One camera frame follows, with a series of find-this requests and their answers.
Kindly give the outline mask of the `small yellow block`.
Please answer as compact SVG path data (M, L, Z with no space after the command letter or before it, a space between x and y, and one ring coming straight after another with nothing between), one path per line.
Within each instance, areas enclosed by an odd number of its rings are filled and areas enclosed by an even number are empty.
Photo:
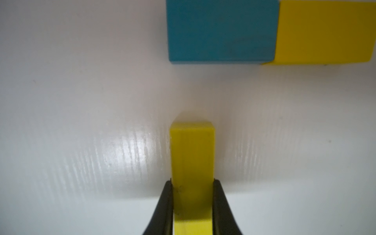
M376 40L376 4L281 1L273 65L363 63Z

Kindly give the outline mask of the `teal block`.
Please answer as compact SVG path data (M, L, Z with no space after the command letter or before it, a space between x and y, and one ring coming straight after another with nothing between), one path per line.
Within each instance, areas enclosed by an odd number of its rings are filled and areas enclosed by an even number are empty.
M275 58L279 1L166 1L172 63L252 63Z

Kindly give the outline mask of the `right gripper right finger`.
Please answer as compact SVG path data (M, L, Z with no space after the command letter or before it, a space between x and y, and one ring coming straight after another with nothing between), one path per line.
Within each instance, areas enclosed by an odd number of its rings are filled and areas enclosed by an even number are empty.
M212 230L214 235L242 235L233 216L221 182L213 182Z

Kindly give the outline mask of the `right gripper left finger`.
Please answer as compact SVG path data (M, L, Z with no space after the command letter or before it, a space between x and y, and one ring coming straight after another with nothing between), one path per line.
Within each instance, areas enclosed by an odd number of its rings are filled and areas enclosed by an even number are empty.
M173 186L166 181L155 211L143 235L173 234Z

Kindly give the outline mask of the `long yellow block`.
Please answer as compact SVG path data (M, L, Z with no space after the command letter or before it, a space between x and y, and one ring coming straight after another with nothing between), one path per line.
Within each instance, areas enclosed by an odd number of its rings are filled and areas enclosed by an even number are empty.
M169 130L176 235L211 235L215 128L174 122Z

